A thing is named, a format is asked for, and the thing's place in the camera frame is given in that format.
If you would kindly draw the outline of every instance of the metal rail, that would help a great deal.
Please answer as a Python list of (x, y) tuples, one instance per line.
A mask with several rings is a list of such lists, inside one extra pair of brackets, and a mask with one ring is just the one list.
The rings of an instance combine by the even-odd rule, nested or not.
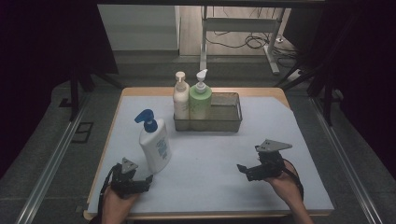
[(375, 204), (373, 203), (373, 200), (367, 192), (367, 189), (363, 186), (361, 180), (356, 174), (355, 169), (353, 168), (347, 154), (344, 151), (342, 144), (340, 143), (340, 140), (337, 137), (337, 134), (335, 133), (334, 129), (327, 124), (325, 118), (323, 118), (321, 114), (322, 108), (319, 99), (311, 98), (311, 103), (316, 109), (320, 124), (331, 141), (332, 149), (334, 150), (337, 159), (340, 161), (340, 165), (344, 170), (344, 173), (346, 174), (349, 185), (352, 187), (352, 190), (354, 191), (359, 203), (361, 204), (361, 209), (366, 215), (367, 220), (372, 224), (382, 224), (381, 217), (376, 211)]
[(27, 199), (15, 223), (32, 223), (33, 218), (35, 217), (35, 214), (37, 213), (37, 210), (40, 207), (40, 204), (42, 203), (48, 188), (50, 187), (50, 183), (62, 162), (62, 158), (64, 157), (64, 153), (66, 152), (70, 141), (72, 140), (73, 134), (76, 131), (82, 116), (84, 115), (89, 99), (90, 95), (87, 93), (87, 95), (85, 95), (82, 99), (81, 109), (78, 111), (75, 119), (70, 121), (67, 125), (67, 128), (64, 131), (58, 146), (55, 148), (46, 167), (44, 168), (44, 171), (41, 173), (41, 176), (35, 183), (35, 187), (30, 193), (29, 198)]

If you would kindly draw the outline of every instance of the black strap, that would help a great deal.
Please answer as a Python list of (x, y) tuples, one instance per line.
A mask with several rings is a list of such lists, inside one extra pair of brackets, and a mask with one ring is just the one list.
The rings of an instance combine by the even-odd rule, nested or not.
[[(294, 168), (293, 164), (292, 164), (290, 161), (288, 161), (288, 160), (286, 160), (286, 159), (283, 159), (283, 160), (284, 160), (284, 161), (287, 161), (288, 163), (290, 163), (291, 166), (293, 167), (293, 169), (294, 169), (294, 170), (296, 171), (296, 173), (297, 173), (297, 170)], [(298, 176), (298, 173), (297, 173), (297, 175), (295, 175), (294, 172), (290, 171), (290, 170), (289, 170), (288, 168), (286, 168), (286, 167), (281, 167), (281, 170), (282, 170), (283, 172), (285, 172), (286, 174), (288, 174), (288, 175), (291, 177), (291, 179), (293, 179), (293, 181), (294, 181), (294, 183), (296, 184), (298, 190), (300, 191), (301, 198), (304, 200), (304, 187), (303, 187), (303, 184), (302, 184), (301, 181), (300, 181), (300, 177)]]
[(100, 190), (99, 194), (99, 202), (98, 202), (98, 211), (96, 217), (94, 217), (91, 221), (90, 224), (98, 224), (102, 223), (102, 213), (103, 213), (103, 197), (105, 195), (105, 191), (108, 186), (108, 182), (110, 181), (110, 176), (113, 173), (113, 170), (116, 166), (113, 166), (111, 170), (108, 172), (108, 175), (105, 179), (105, 182), (103, 183), (102, 189)]

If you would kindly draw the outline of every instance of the metal frame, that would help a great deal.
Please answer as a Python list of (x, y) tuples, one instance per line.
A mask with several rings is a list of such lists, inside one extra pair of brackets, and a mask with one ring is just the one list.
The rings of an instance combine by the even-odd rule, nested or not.
[(321, 115), (322, 106), (318, 98), (310, 98), (312, 106), (315, 108), (318, 116), (319, 123), (321, 124), (324, 132), (328, 136), (332, 149), (340, 162), (341, 168), (344, 170), (346, 178), (349, 182), (350, 187), (352, 187), (358, 202), (361, 204), (361, 210), (363, 210), (364, 215), (366, 215), (367, 220), (371, 224), (382, 223), (381, 217), (377, 212), (375, 204), (371, 199), (367, 189), (361, 183), (352, 163), (350, 162), (340, 140), (337, 137), (332, 126), (330, 126), (326, 119)]
[(58, 146), (55, 148), (54, 152), (49, 158), (49, 161), (44, 168), (44, 171), (41, 173), (41, 176), (35, 183), (35, 187), (30, 193), (29, 198), (27, 199), (15, 223), (33, 222), (35, 214), (37, 213), (38, 208), (43, 202), (44, 196), (46, 195), (47, 190), (50, 187), (50, 183), (52, 182), (52, 179), (55, 176), (59, 165), (62, 162), (62, 159), (64, 158), (64, 153), (69, 147), (70, 141), (73, 138), (73, 134), (75, 133), (78, 124), (81, 121), (82, 116), (84, 115), (89, 99), (89, 94), (82, 99), (80, 110), (78, 111), (75, 119), (69, 122), (66, 130), (64, 131), (64, 135), (62, 136), (61, 140), (58, 143)]
[(285, 8), (281, 8), (276, 20), (269, 19), (231, 19), (231, 18), (208, 18), (207, 6), (204, 6), (204, 15), (202, 17), (202, 44), (201, 44), (201, 58), (200, 70), (206, 69), (206, 32), (220, 31), (220, 32), (253, 32), (253, 33), (272, 33), (270, 43), (264, 46), (265, 56), (274, 75), (279, 75), (279, 68), (276, 60), (273, 57), (274, 44), (276, 36), (279, 32), (282, 23)]

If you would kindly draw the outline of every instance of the bottle label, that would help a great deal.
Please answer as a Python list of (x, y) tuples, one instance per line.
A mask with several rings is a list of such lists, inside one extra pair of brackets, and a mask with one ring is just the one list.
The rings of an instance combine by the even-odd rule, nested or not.
[(157, 148), (158, 148), (158, 153), (160, 153), (160, 156), (163, 157), (163, 160), (166, 160), (166, 149), (168, 149), (168, 146), (166, 145), (165, 137), (162, 138), (158, 143), (157, 143)]

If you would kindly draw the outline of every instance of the table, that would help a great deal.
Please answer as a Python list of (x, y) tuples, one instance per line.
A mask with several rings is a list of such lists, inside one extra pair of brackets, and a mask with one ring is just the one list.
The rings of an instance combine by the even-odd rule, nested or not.
[[(84, 217), (90, 219), (95, 215), (98, 193), (106, 174), (122, 157), (139, 165), (136, 178), (148, 175), (144, 153), (137, 143), (142, 125), (134, 123), (135, 113), (145, 107), (151, 107), (157, 118), (165, 120), (173, 156), (168, 165), (154, 176), (149, 192), (139, 197), (128, 218), (240, 218), (289, 214), (289, 208), (268, 184), (248, 182), (236, 168), (237, 163), (247, 167), (258, 165), (254, 146), (261, 144), (264, 138), (293, 145), (291, 149), (282, 150), (281, 154), (293, 162), (299, 172), (308, 212), (311, 215), (329, 215), (333, 210), (331, 200), (284, 92), (279, 88), (212, 88), (212, 91), (239, 93), (243, 121), (238, 133), (176, 132), (172, 122), (173, 88), (124, 89)], [(254, 108), (248, 108), (249, 104), (254, 104)]]

